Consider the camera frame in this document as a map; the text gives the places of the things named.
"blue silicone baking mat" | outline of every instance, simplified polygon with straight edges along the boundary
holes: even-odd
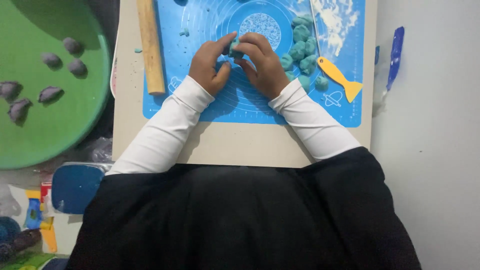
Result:
[[[312,1],[322,56],[332,61],[349,81],[362,82],[365,0]],[[165,95],[154,97],[144,84],[143,114],[148,119],[188,74],[192,57],[204,42],[218,40],[233,31],[239,35],[257,32],[266,36],[275,52],[282,55],[294,45],[292,19],[299,14],[311,14],[308,0],[159,0],[156,9],[168,90]],[[190,32],[189,37],[179,35],[185,28]],[[268,107],[268,100],[253,88],[232,59],[220,56],[218,61],[230,61],[233,69],[227,85],[202,113],[200,121],[287,123]],[[300,74],[298,67],[293,72],[296,76]],[[311,76],[310,89],[306,89],[309,96],[345,127],[358,127],[361,92],[348,103],[344,89],[331,80],[327,91],[318,91],[314,81],[321,75],[317,67]]]

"green plastic bowl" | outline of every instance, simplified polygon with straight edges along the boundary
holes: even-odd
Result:
[[[15,124],[9,104],[0,99],[0,170],[18,169],[51,159],[79,143],[102,113],[108,94],[110,53],[98,21],[81,0],[0,0],[0,81],[18,81],[18,98],[33,102],[25,121]],[[81,42],[81,55],[70,55],[63,39]],[[42,52],[57,54],[63,64],[51,70]],[[81,59],[87,76],[77,78],[68,64]],[[63,96],[52,104],[37,102],[47,86]]]

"white wall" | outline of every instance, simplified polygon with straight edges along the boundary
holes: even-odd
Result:
[[[372,153],[425,270],[480,269],[480,1],[379,0],[389,58],[405,27],[400,72],[373,120]]]

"wooden rolling pin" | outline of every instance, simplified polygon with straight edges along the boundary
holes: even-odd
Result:
[[[153,0],[137,0],[137,8],[148,93],[162,95],[165,93],[165,83]]]

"child's hand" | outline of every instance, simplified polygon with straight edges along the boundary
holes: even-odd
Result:
[[[237,32],[235,31],[221,37],[216,42],[203,43],[192,59],[188,75],[212,96],[215,96],[225,86],[231,70],[231,65],[227,61],[223,63],[217,73],[215,71],[216,60],[236,36]]]
[[[246,33],[239,38],[240,44],[234,49],[250,56],[253,64],[246,59],[235,63],[246,73],[251,84],[269,99],[274,99],[290,83],[280,64],[280,59],[272,50],[268,40],[258,33]]]

